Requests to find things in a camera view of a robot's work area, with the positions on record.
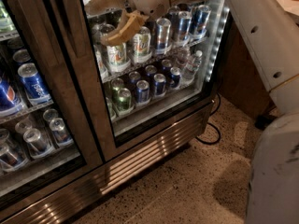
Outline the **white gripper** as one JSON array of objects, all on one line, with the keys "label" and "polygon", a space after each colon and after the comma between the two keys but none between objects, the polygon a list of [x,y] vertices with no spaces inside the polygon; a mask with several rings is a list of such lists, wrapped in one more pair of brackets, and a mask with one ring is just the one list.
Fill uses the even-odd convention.
[{"label": "white gripper", "polygon": [[[118,46],[129,41],[150,17],[156,20],[164,16],[171,7],[171,0],[127,0],[135,10],[121,11],[121,20],[115,30],[103,35],[100,41],[105,46]],[[114,8],[124,8],[125,0],[90,0],[84,7],[88,15],[100,15]]]}]

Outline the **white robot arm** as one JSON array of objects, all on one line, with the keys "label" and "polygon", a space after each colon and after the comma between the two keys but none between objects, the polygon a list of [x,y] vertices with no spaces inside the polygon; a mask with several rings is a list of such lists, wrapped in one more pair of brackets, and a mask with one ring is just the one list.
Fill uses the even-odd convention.
[{"label": "white robot arm", "polygon": [[[85,10],[100,15],[124,9],[107,45],[129,40],[146,18],[173,5],[201,0],[90,0]],[[263,84],[281,116],[262,133],[251,165],[245,224],[299,224],[299,30],[288,0],[225,0]]]}]

